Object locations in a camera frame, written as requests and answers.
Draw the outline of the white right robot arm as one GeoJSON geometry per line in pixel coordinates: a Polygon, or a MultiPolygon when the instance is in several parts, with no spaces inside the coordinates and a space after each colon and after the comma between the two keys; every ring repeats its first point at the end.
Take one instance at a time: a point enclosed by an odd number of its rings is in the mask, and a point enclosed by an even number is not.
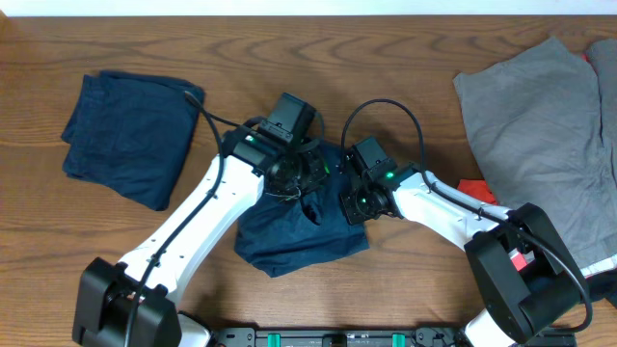
{"type": "Polygon", "coordinates": [[[592,322],[589,286],[547,213],[472,198],[417,165],[379,159],[341,169],[340,196],[352,225],[381,216],[426,226],[466,255],[483,310],[453,337],[456,346],[546,344],[592,322]]]}

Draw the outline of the dark blue shorts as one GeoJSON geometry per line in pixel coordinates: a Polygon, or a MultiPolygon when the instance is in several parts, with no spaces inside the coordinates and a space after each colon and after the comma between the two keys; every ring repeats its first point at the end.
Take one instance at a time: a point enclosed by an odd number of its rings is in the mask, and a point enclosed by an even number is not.
{"type": "Polygon", "coordinates": [[[339,194],[348,187],[338,170],[340,149],[319,148],[331,170],[322,187],[291,202],[264,194],[238,220],[235,252],[271,278],[369,248],[364,224],[349,225],[340,207],[339,194]]]}

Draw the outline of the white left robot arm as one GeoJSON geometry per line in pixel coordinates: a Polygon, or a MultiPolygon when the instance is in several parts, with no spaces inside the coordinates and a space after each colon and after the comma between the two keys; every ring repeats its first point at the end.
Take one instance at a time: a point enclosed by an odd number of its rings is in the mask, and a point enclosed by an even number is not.
{"type": "Polygon", "coordinates": [[[146,241],[81,275],[72,339],[81,346],[207,346],[211,331],[178,310],[201,263],[264,195],[296,200],[329,170],[319,142],[247,126],[217,141],[219,152],[189,197],[146,241]]]}

